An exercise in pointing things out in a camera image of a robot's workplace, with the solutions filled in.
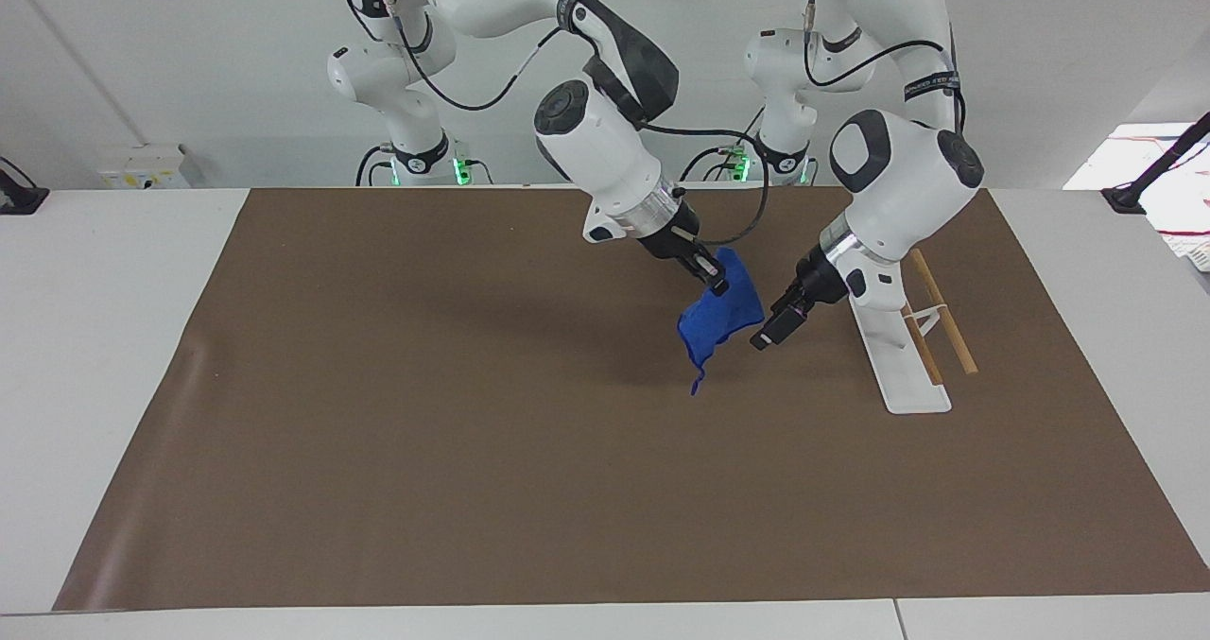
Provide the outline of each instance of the brown table mat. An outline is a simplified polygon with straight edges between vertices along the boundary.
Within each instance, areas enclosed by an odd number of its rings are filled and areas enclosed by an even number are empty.
[[[756,200],[692,195],[709,235]],[[774,192],[766,302],[847,203]],[[56,609],[1210,590],[986,192],[923,247],[983,373],[938,334],[955,413],[921,417],[847,305],[691,399],[699,286],[586,206],[252,192]]]

